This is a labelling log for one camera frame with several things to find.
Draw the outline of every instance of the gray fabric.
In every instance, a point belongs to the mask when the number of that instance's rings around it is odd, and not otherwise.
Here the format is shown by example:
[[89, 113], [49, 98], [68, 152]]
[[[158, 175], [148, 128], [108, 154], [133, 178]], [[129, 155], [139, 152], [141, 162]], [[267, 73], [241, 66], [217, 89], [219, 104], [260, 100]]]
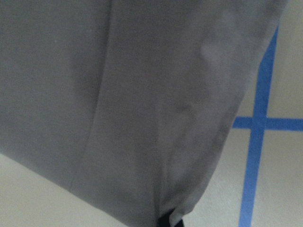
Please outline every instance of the gray fabric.
[[174, 226], [285, 4], [0, 1], [0, 152], [130, 227]]

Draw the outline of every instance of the blue painter's tape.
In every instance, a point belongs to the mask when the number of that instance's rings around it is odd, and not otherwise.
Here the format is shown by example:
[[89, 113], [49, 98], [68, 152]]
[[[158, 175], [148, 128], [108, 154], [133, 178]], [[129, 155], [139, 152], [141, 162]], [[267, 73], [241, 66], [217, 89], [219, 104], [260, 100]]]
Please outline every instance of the blue painter's tape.
[[303, 119], [267, 118], [266, 129], [303, 131]]
[[232, 127], [235, 129], [250, 129], [251, 123], [251, 117], [236, 117]]
[[254, 114], [251, 123], [250, 144], [244, 178], [239, 227], [250, 227], [257, 188], [264, 130], [267, 124], [267, 106], [276, 49], [277, 30], [259, 67]]

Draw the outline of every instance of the blue line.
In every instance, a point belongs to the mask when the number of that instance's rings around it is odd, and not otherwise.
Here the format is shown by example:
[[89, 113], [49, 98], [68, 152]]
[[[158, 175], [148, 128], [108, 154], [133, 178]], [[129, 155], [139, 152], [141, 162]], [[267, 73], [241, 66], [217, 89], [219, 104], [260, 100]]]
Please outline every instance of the blue line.
[[267, 118], [266, 129], [303, 131], [303, 119]]
[[261, 158], [264, 130], [267, 123], [267, 106], [275, 57], [277, 30], [259, 67], [250, 145], [244, 178], [239, 227], [250, 227], [256, 194], [258, 169]]
[[232, 127], [236, 129], [250, 129], [251, 123], [251, 117], [236, 117]]

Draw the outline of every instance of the white floor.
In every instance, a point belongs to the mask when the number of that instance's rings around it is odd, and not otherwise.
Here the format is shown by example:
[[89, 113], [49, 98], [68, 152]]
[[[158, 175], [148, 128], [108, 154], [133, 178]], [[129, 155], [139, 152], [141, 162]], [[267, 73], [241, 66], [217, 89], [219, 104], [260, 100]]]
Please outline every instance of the white floor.
[[[239, 116], [252, 116], [255, 82]], [[282, 17], [268, 117], [303, 119], [303, 1]], [[250, 130], [232, 129], [186, 227], [237, 227]], [[0, 155], [0, 227], [125, 227], [106, 213]], [[265, 131], [252, 227], [303, 227], [303, 131]]]

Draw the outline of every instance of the floor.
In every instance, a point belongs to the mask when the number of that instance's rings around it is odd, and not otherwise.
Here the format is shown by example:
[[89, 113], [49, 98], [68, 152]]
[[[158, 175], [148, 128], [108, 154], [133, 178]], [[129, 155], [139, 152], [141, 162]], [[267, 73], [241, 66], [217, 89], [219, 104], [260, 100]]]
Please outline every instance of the floor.
[[[252, 82], [186, 227], [303, 226], [302, 0], [288, 4], [261, 68], [273, 56], [272, 75], [261, 70], [265, 80]], [[125, 227], [3, 155], [0, 182], [0, 227]]]

